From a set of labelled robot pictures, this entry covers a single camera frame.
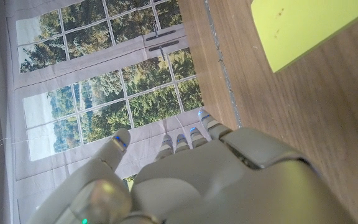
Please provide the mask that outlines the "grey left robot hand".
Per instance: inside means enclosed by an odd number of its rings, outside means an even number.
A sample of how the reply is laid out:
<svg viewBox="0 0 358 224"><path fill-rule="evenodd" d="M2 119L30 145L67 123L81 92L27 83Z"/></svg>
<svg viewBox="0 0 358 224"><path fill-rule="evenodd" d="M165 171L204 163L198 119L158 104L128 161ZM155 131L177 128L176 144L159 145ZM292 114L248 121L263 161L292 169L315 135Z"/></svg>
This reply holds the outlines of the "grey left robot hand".
<svg viewBox="0 0 358 224"><path fill-rule="evenodd" d="M304 154L201 110L205 138L164 136L131 188L116 170L131 135L119 129L63 181L30 223L354 223Z"/></svg>

